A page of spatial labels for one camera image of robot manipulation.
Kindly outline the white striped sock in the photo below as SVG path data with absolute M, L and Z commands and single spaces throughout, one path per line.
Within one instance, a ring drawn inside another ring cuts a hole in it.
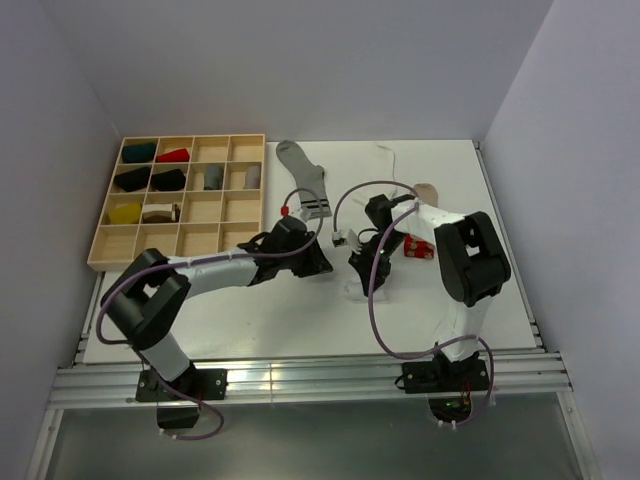
M 367 302 L 368 297 L 364 293 L 363 285 L 359 277 L 352 277 L 344 281 L 342 285 L 342 295 L 352 302 Z M 384 302 L 387 300 L 385 289 L 380 287 L 373 294 L 374 302 Z

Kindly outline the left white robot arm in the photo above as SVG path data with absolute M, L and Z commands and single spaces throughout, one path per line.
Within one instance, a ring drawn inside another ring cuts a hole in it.
M 100 313 L 155 370 L 159 388 L 172 399 L 183 399 L 195 386 L 195 366 L 171 333 L 183 303 L 224 288 L 258 285 L 284 270 L 298 278 L 333 271 L 317 235 L 292 216 L 216 256 L 143 251 L 103 296 Z

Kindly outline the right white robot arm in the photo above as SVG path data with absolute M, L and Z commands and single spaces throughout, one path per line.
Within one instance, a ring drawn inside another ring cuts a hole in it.
M 433 207 L 413 195 L 369 200 L 365 213 L 377 230 L 356 247 L 349 265 L 357 273 L 364 297 L 373 300 L 391 271 L 390 257 L 412 236 L 435 247 L 439 275 L 449 298 L 436 342 L 445 357 L 433 365 L 435 383 L 452 390 L 468 374 L 465 360 L 477 353 L 487 310 L 511 278 L 511 266 L 490 217 L 463 215 Z

